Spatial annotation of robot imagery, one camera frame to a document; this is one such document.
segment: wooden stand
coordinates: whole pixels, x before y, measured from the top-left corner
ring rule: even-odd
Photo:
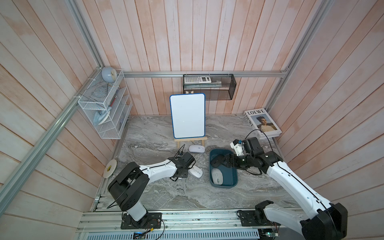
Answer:
[[[204,146],[204,142],[207,139],[208,139],[207,137],[178,138],[178,139],[175,139],[175,142],[177,142],[177,148],[180,148],[180,142],[198,141],[198,140],[201,140],[201,145]]]

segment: white wire shelf organizer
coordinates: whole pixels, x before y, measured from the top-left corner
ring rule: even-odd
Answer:
[[[128,91],[124,73],[116,69],[118,77],[114,83],[107,83],[101,76],[101,71],[92,80],[79,99],[79,105],[91,123],[97,112],[111,110],[103,124],[94,128],[101,138],[120,139],[129,112],[132,109],[132,99]]]

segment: teal plastic bin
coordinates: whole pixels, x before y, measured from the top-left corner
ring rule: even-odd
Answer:
[[[209,153],[209,181],[211,182],[212,186],[218,187],[218,188],[234,187],[237,185],[237,182],[238,182],[237,169],[234,167],[228,168],[223,165],[218,166],[217,168],[223,173],[223,184],[216,185],[213,183],[211,171],[214,167],[212,167],[211,161],[213,158],[215,158],[219,154],[223,154],[225,156],[226,154],[233,154],[233,152],[227,149],[213,149]]]

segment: metal base rail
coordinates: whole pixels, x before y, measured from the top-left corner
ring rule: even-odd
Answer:
[[[301,208],[288,208],[302,213]],[[214,230],[214,229],[252,229],[271,228],[271,226],[243,227],[237,216],[238,210],[254,209],[187,209],[187,210],[156,210],[149,212],[161,212],[165,223],[165,232],[172,230]],[[129,232],[132,229],[123,230],[121,226],[121,211],[116,212],[87,212],[84,213],[78,229],[77,238],[86,239],[88,233],[94,232]]]

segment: metal rail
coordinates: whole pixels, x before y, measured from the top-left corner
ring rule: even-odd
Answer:
[[[288,208],[302,213],[301,208]],[[157,210],[148,212],[161,212],[167,230],[194,230],[194,229],[244,229],[258,228],[242,227],[237,216],[238,210],[253,211],[255,209],[183,209],[183,210]],[[76,232],[121,232],[131,231],[120,229],[122,212],[86,212],[80,219]]]
[[[128,126],[129,126],[129,123],[130,123],[130,119],[132,118],[132,116],[129,116],[128,117],[128,120],[124,126],[124,129],[123,129],[123,133],[121,135],[121,139],[118,139],[116,141],[116,143],[114,144],[113,146],[113,149],[112,149],[112,152],[111,152],[111,155],[109,156],[109,159],[108,161],[112,160],[112,159],[116,159],[117,160],[117,156],[119,155],[120,153],[120,150],[122,148],[122,144],[124,143],[124,139],[125,139],[125,136],[127,134],[127,131],[128,131]],[[101,180],[101,183],[97,189],[97,193],[96,193],[96,196],[93,200],[93,203],[92,203],[92,206],[91,206],[91,209],[89,210],[90,212],[95,212],[96,211],[96,208],[97,208],[97,205],[99,203],[99,200],[101,198],[101,195],[104,193],[104,191],[107,189],[108,187],[108,181],[109,181],[109,178],[103,178]]]
[[[236,78],[283,78],[284,71],[124,71],[126,78],[182,78],[184,74],[233,74]]]
[[[267,104],[265,105],[265,109],[267,111],[269,111],[273,107],[273,105],[276,103],[279,95],[281,94],[282,90],[286,86],[286,83],[288,82],[292,72],[294,72],[294,70],[297,68],[299,61],[302,59],[304,52],[307,50],[317,29],[320,27],[322,21],[327,16],[327,13],[329,12],[333,3],[334,3],[334,0],[323,0],[322,3],[320,4],[320,7],[317,10],[314,18],[312,19],[310,26],[308,27],[307,31],[304,34],[303,39],[300,41],[300,44],[297,50],[295,51],[292,57],[292,60],[288,64],[286,75],[283,77],[283,79],[280,80],[275,90],[273,91],[271,97],[269,98]]]
[[[69,10],[72,12],[73,18],[77,23],[82,35],[84,36],[84,39],[89,49],[91,50],[91,53],[96,60],[96,63],[98,64],[98,68],[104,67],[103,60],[101,59],[101,56],[96,47],[96,44],[94,43],[93,38],[89,33],[87,24],[85,23],[84,18],[81,15],[79,6],[77,5],[75,0],[65,0],[65,2],[67,3]]]
[[[99,71],[100,69],[96,69],[91,75],[91,78],[96,76]],[[88,80],[75,94],[64,110],[56,118],[56,121],[51,124],[47,131],[45,131],[35,146],[28,152],[22,162],[0,189],[0,216],[3,215],[9,204],[23,187],[24,183],[35,170],[36,166],[44,157],[48,149],[52,146],[57,136],[59,136],[61,131],[65,128],[65,125],[74,115],[79,106],[77,96],[79,96],[86,89],[86,86],[89,85],[90,81],[91,79]]]

